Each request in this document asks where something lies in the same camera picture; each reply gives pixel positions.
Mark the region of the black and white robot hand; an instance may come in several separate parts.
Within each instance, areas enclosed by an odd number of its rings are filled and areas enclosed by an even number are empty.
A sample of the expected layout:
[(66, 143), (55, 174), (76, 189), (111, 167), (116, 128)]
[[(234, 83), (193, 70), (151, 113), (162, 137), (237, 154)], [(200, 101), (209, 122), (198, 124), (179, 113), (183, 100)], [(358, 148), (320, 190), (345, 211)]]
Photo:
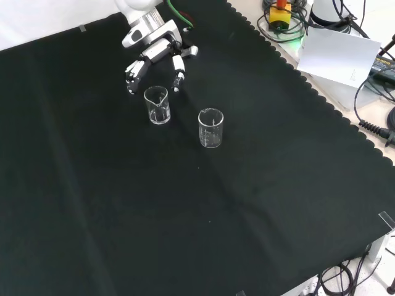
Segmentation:
[(138, 92), (138, 86), (148, 68), (165, 56), (172, 57), (175, 78), (173, 92), (181, 90), (186, 77), (185, 58), (196, 57), (198, 47), (183, 41), (174, 20), (169, 20), (161, 27), (146, 36), (148, 47), (125, 70), (125, 81), (130, 94)]

